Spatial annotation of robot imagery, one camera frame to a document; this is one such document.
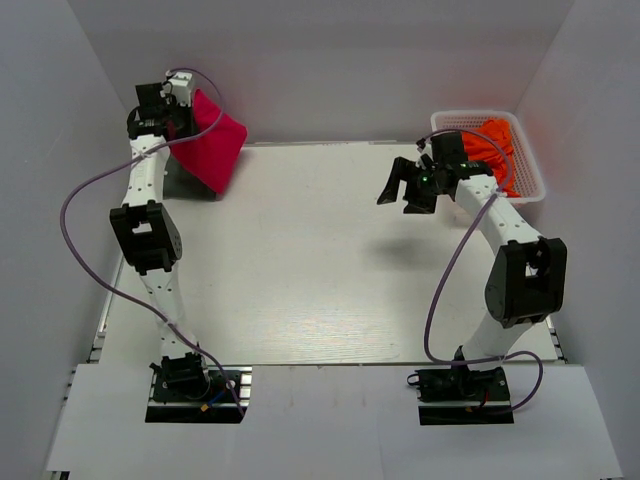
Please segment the red t shirt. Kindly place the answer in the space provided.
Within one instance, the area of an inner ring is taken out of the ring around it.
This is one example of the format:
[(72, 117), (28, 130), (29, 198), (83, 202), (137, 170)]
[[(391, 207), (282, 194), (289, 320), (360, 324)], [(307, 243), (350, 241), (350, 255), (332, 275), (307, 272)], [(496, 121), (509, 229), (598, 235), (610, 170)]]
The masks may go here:
[(247, 136), (247, 128), (224, 113), (209, 133), (172, 146), (171, 153), (188, 173), (216, 194), (224, 194)]

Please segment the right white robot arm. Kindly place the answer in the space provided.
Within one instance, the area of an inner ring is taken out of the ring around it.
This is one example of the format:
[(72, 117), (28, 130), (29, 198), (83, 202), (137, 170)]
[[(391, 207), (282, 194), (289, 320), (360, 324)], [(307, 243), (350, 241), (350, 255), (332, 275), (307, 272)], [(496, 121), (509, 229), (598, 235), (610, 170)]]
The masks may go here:
[(416, 161), (397, 157), (377, 202), (403, 199), (407, 214), (432, 214), (448, 196), (472, 218), (463, 238), (480, 232), (494, 255), (484, 288), (485, 316), (449, 360), (453, 390), (472, 399), (484, 391), (484, 370), (516, 357), (513, 347), (563, 304), (567, 247), (528, 224), (504, 196), (490, 166), (468, 158), (463, 130), (437, 130), (418, 142)]

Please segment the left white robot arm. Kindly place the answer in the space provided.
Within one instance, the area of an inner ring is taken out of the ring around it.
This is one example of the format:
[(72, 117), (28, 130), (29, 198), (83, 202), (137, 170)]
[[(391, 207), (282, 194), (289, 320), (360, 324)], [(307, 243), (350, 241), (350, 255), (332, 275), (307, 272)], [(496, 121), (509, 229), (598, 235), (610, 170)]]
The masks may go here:
[(127, 133), (133, 164), (122, 205), (109, 220), (127, 263), (135, 270), (150, 305), (162, 314), (158, 373), (177, 376), (177, 387), (199, 399), (211, 387), (206, 361), (195, 349), (198, 341), (188, 327), (180, 286), (178, 261), (183, 245), (163, 204), (165, 167), (171, 150), (165, 145), (198, 132), (192, 100), (193, 75), (169, 71), (160, 83), (138, 85), (138, 106), (129, 114)]

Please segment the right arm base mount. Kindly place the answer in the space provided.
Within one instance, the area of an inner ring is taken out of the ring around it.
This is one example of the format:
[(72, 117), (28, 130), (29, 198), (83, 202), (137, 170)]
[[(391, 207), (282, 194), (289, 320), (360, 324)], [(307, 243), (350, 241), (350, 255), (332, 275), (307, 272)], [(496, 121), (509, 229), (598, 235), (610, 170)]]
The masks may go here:
[(421, 426), (509, 425), (514, 423), (510, 391), (501, 367), (416, 370), (407, 377), (415, 388)]

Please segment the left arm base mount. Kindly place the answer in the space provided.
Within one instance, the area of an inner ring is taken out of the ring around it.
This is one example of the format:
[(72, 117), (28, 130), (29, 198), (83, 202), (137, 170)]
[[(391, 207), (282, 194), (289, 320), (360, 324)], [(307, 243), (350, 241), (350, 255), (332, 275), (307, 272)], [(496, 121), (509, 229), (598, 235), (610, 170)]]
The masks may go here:
[(202, 368), (199, 355), (152, 363), (148, 424), (239, 424), (247, 412), (250, 367)]

